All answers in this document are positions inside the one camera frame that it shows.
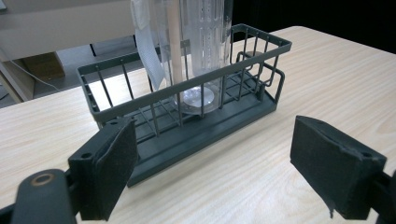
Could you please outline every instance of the dish rack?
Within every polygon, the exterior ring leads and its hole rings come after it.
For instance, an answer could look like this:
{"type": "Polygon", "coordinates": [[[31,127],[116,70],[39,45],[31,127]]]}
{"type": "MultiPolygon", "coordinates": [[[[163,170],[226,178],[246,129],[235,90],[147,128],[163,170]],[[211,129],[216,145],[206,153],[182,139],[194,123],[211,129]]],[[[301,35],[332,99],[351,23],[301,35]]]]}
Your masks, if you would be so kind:
{"type": "MultiPolygon", "coordinates": [[[[181,43],[181,47],[186,52],[188,42],[181,43]]],[[[134,97],[130,80],[133,74],[127,70],[139,61],[137,53],[82,66],[78,68],[78,76],[99,128],[119,117],[135,119],[136,139],[131,137],[131,140],[137,143],[139,160],[128,182],[131,187],[275,111],[285,79],[276,65],[279,55],[290,48],[288,40],[239,24],[231,28],[229,65],[172,87],[153,91],[148,78],[150,93],[134,97]],[[234,42],[237,37],[242,40],[234,42]],[[117,94],[108,89],[108,78],[103,75],[109,69],[120,71],[119,77],[128,87],[127,102],[114,103],[117,94]],[[203,88],[204,83],[217,78],[221,78],[222,86],[219,109],[207,114],[202,109],[200,115],[188,115],[175,106],[180,104],[171,104],[172,99],[179,102],[183,91],[203,88]],[[93,83],[99,83],[107,106],[97,104],[93,83]]]]}

